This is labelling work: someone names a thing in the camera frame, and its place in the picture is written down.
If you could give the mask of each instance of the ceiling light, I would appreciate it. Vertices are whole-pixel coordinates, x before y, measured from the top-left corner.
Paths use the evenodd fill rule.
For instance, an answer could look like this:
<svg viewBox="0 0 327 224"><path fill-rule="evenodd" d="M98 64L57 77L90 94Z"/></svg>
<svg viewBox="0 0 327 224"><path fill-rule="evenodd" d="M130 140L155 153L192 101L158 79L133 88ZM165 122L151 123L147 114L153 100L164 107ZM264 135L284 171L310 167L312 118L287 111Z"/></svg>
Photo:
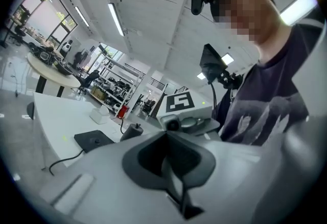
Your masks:
<svg viewBox="0 0 327 224"><path fill-rule="evenodd" d="M119 31L119 34L121 34L122 36L124 36L124 32L123 32L123 28L122 28L122 25L118 19L118 16L117 16L117 12L116 12L116 8L114 6L113 3L109 3L108 4L108 7L110 9L110 12L111 12L111 15L112 15L112 18L117 26L117 29Z"/></svg>
<svg viewBox="0 0 327 224"><path fill-rule="evenodd" d="M287 25L292 25L308 14L316 5L317 0L296 0L281 13L281 18Z"/></svg>
<svg viewBox="0 0 327 224"><path fill-rule="evenodd" d="M90 25L87 23L86 19L84 18L84 16L80 12L80 9L78 7L75 7L75 9L76 9L77 13L81 16L81 18L84 21L84 23L89 27Z"/></svg>
<svg viewBox="0 0 327 224"><path fill-rule="evenodd" d="M226 54L221 59L225 62L226 65L231 64L234 61L234 59L229 54Z"/></svg>
<svg viewBox="0 0 327 224"><path fill-rule="evenodd" d="M204 76L204 74L201 72L198 76L197 76L199 79L205 79L205 76Z"/></svg>

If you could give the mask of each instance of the desk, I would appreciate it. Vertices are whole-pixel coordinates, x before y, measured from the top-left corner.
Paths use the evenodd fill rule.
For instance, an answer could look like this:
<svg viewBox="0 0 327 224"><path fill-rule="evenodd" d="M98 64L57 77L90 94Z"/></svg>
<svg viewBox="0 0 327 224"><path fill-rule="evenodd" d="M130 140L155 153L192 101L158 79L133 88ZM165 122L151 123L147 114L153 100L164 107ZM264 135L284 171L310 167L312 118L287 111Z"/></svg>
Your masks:
<svg viewBox="0 0 327 224"><path fill-rule="evenodd" d="M43 93L43 89L46 83L46 80L50 80L56 84L60 85L57 97L61 97L64 87L69 88L79 88L81 83L73 75L65 76L61 74L56 67L48 66L44 64L41 60L34 57L32 53L27 54L27 61L31 67L40 74L40 78L37 82L36 90L37 93ZM34 105L31 102L27 106L27 114L34 119Z"/></svg>
<svg viewBox="0 0 327 224"><path fill-rule="evenodd" d="M93 104L85 101L57 98L45 94L34 93L35 124L39 124L41 131L51 150L59 160L77 155L82 149L74 139L75 134L92 130L100 130L114 142L119 142L122 137L120 126L109 120L105 124L97 124L90 118ZM42 168L45 168L44 152ZM82 157L81 154L74 160L63 162L66 167Z"/></svg>
<svg viewBox="0 0 327 224"><path fill-rule="evenodd" d="M8 44L6 43L6 39L7 39L8 35L9 35L9 33L11 31L11 28L14 25L14 23L16 25L18 25L18 26L22 26L22 23L18 19L14 18L13 16L9 16L9 18L12 20L12 24L10 25L9 30L7 31L7 34L6 34L5 38L4 38L4 40L0 41L0 45L2 47L4 47L4 48L7 48L7 46L8 46Z"/></svg>

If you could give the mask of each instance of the round table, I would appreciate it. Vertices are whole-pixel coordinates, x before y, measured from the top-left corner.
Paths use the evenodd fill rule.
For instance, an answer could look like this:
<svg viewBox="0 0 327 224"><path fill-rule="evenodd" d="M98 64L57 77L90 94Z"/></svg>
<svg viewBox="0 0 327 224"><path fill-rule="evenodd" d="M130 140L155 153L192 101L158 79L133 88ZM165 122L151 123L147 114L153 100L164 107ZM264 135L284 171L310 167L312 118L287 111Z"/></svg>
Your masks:
<svg viewBox="0 0 327 224"><path fill-rule="evenodd" d="M46 80L50 80L56 84L60 85L57 97L61 97L64 87L69 88L79 88L81 83L73 75L65 76L61 74L57 68L53 65L49 66L44 64L41 60L34 57L32 53L27 54L27 61L30 66L40 74L40 78L37 82L35 92L43 93ZM27 114L31 119L34 118L34 102L31 102L27 106Z"/></svg>

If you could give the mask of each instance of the person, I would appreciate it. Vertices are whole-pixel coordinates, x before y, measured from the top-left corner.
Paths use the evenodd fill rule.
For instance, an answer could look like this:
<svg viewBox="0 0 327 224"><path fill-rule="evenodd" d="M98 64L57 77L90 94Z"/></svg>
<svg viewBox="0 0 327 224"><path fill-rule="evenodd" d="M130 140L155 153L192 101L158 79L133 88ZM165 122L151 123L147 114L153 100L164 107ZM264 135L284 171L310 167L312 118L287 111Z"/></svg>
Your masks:
<svg viewBox="0 0 327 224"><path fill-rule="evenodd" d="M246 36L259 61L236 95L227 91L213 117L220 122L222 141L261 146L304 120L308 110L292 77L312 51L321 28L285 24L274 0L211 0L214 22L228 24Z"/></svg>
<svg viewBox="0 0 327 224"><path fill-rule="evenodd" d="M64 58L66 57L68 51L71 49L71 47L72 47L72 43L73 43L73 41L70 40L70 41L68 41L68 43L65 42L65 43L62 45L62 47L61 47L61 49L60 49L60 54L61 54Z"/></svg>

